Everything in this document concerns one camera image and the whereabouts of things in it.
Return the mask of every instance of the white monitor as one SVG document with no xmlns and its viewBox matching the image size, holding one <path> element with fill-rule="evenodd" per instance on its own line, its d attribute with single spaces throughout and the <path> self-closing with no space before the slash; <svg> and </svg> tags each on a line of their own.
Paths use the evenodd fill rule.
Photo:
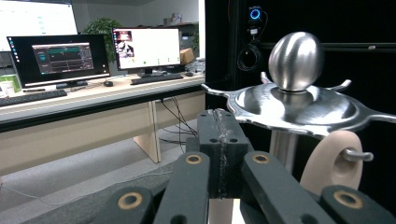
<svg viewBox="0 0 396 224">
<path fill-rule="evenodd" d="M 11 51 L 7 36 L 77 33 L 71 0 L 0 0 L 0 51 Z"/>
<path fill-rule="evenodd" d="M 113 42 L 119 70 L 141 68 L 150 76 L 153 68 L 180 64 L 178 29 L 114 27 Z"/>
</svg>

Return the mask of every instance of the round knob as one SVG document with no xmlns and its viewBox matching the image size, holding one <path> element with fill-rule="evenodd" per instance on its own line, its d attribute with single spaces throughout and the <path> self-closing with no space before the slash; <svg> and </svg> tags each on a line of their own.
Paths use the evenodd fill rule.
<svg viewBox="0 0 396 224">
<path fill-rule="evenodd" d="M 323 48 L 318 39 L 305 32 L 284 36 L 271 51 L 270 76 L 284 91 L 303 91 L 321 74 Z"/>
</svg>

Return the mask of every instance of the computer monitor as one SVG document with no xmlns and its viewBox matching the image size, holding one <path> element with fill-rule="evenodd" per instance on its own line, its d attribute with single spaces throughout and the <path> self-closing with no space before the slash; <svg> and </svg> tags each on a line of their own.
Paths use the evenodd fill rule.
<svg viewBox="0 0 396 224">
<path fill-rule="evenodd" d="M 112 29 L 119 70 L 141 68 L 141 77 L 160 75 L 153 69 L 180 64 L 178 29 Z"/>
<path fill-rule="evenodd" d="M 102 35 L 8 36 L 11 55 L 23 88 L 86 85 L 110 77 Z"/>
<path fill-rule="evenodd" d="M 11 51 L 7 36 L 78 33 L 71 0 L 2 0 L 0 31 L 0 51 Z"/>
</svg>

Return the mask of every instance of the desk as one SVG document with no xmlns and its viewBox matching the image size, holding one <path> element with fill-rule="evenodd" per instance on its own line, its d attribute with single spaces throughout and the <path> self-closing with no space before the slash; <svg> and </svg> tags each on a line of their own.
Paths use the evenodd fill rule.
<svg viewBox="0 0 396 224">
<path fill-rule="evenodd" d="M 175 96 L 184 118 L 195 119 L 205 109 L 200 91 L 205 77 L 136 86 L 131 78 L 136 77 L 111 79 L 114 87 L 0 107 L 0 176 L 131 137 L 154 162 L 161 161 L 156 132 L 178 120 L 157 100 L 177 114 L 173 101 L 166 100 Z"/>
</svg>

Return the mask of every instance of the green plant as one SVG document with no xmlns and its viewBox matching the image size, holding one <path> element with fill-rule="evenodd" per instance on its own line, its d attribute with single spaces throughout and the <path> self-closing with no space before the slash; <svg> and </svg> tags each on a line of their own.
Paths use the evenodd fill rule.
<svg viewBox="0 0 396 224">
<path fill-rule="evenodd" d="M 194 37 L 191 41 L 192 49 L 196 50 L 199 48 L 199 24 L 194 24 L 194 32 L 192 33 Z"/>
<path fill-rule="evenodd" d="M 113 27 L 121 27 L 121 24 L 110 18 L 100 18 L 96 21 L 91 21 L 82 31 L 84 35 L 104 35 L 107 58 L 112 63 L 116 61 L 116 52 L 114 51 L 111 34 L 111 28 Z"/>
</svg>

